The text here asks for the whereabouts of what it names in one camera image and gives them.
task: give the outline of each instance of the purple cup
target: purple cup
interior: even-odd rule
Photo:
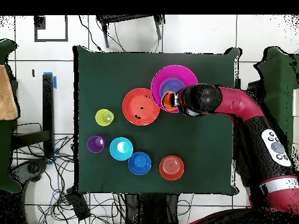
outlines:
[[[105,139],[102,136],[92,136],[88,139],[87,147],[92,153],[99,153],[105,147]]]

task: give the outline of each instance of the dark green tabletop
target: dark green tabletop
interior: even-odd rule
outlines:
[[[122,112],[125,95],[135,88],[150,88],[154,75],[167,65],[191,69],[203,83],[234,87],[234,61],[239,49],[224,54],[96,53],[77,47],[79,67],[79,191],[99,193],[215,193],[232,195],[232,122],[224,115],[185,117],[160,111],[150,125],[136,126]],[[107,127],[98,125],[100,109],[114,113]],[[103,135],[107,142],[101,153],[90,153],[87,140]],[[151,170],[136,176],[127,161],[119,162],[109,153],[111,141],[126,137],[134,152],[147,153]],[[160,161],[168,155],[185,164],[183,176],[165,180]]]

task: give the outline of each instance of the blue bowl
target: blue bowl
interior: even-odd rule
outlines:
[[[161,99],[166,91],[173,91],[174,93],[176,93],[184,87],[184,83],[182,83],[180,80],[168,79],[161,85],[159,90],[159,97]]]
[[[133,153],[133,145],[127,138],[116,138],[110,144],[110,154],[116,160],[127,160]]]
[[[135,175],[144,175],[151,169],[151,158],[143,152],[136,152],[128,160],[128,168]]]

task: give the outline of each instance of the red plate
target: red plate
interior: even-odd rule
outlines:
[[[160,108],[152,99],[149,89],[138,88],[127,93],[123,100],[123,113],[135,125],[148,125],[159,115]]]
[[[177,180],[184,173],[184,163],[177,156],[170,155],[161,160],[159,171],[166,180]]]

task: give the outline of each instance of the red cup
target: red cup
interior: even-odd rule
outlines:
[[[159,171],[165,180],[177,180],[184,173],[184,163],[177,156],[169,155],[161,160]]]

